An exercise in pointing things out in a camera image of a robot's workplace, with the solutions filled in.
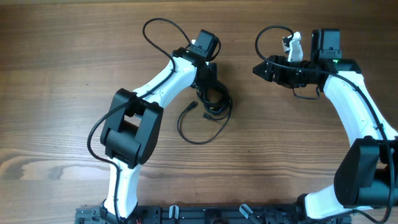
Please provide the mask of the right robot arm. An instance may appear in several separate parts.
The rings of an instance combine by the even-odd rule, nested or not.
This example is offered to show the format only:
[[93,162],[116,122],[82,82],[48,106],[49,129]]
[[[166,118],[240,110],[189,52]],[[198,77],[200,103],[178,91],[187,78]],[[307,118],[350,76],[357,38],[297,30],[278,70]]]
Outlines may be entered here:
[[343,58],[338,29],[312,32],[311,56],[303,59],[301,35],[282,39],[284,55],[262,57],[253,73],[295,90],[315,85],[335,107],[349,140],[349,151],[332,185],[299,197],[301,222],[340,222],[352,214],[368,216],[382,208],[383,220],[397,206],[397,131],[390,126],[366,89],[359,65]]

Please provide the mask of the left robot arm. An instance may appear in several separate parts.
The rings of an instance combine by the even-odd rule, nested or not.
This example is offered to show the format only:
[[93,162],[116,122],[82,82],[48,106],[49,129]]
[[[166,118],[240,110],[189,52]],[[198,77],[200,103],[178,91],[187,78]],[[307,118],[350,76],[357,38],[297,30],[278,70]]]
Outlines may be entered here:
[[203,98],[209,89],[217,88],[217,66],[212,59],[219,50],[219,38],[201,30],[188,47],[170,54],[167,66],[150,82],[134,91],[122,88],[115,93],[100,135],[111,163],[102,218],[113,223],[131,219],[137,206],[139,172],[156,147],[164,109],[188,87]]

